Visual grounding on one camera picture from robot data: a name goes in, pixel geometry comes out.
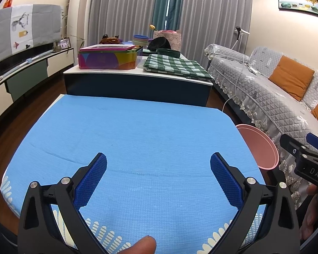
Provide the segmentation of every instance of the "teal curtain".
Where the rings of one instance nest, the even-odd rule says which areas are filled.
[[[182,0],[170,0],[169,14],[167,17],[167,30],[180,29],[180,11]]]
[[[152,25],[156,27],[157,30],[165,29],[166,12],[169,0],[155,0]]]

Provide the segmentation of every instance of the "blue gripper pad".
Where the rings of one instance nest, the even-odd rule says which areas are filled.
[[[306,141],[308,144],[311,144],[314,148],[318,150],[318,136],[315,136],[312,133],[308,133],[306,136]]]
[[[106,169],[107,158],[101,154],[75,189],[74,206],[78,211],[87,205]]]
[[[219,153],[215,153],[211,156],[210,163],[211,170],[221,186],[227,200],[232,206],[237,207],[240,210],[244,204],[243,188],[231,174],[228,164]]]

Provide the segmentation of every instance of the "human finger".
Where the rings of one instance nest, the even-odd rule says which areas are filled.
[[[300,240],[304,240],[304,238],[303,238],[303,226],[301,226],[299,228],[299,237],[300,237]]]
[[[120,254],[154,254],[156,248],[156,240],[151,236],[146,236],[135,243],[132,247],[120,251]]]
[[[315,194],[318,193],[318,187],[315,186],[314,184],[311,184],[309,187],[307,187],[306,193],[310,196],[314,196]]]
[[[317,203],[317,194],[314,195],[312,200],[309,203],[307,208],[303,224],[302,224],[302,232],[303,232],[303,239],[308,239],[313,233],[313,225],[318,220],[318,203]]]

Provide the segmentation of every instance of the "black lid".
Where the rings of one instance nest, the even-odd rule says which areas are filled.
[[[158,37],[154,38],[151,43],[149,43],[147,49],[151,51],[156,51],[157,49],[171,49],[171,45],[165,37]]]

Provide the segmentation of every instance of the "pink bowl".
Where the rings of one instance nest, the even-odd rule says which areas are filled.
[[[251,125],[239,124],[236,127],[250,149],[258,167],[264,170],[276,168],[279,162],[279,154],[272,140],[261,130]]]

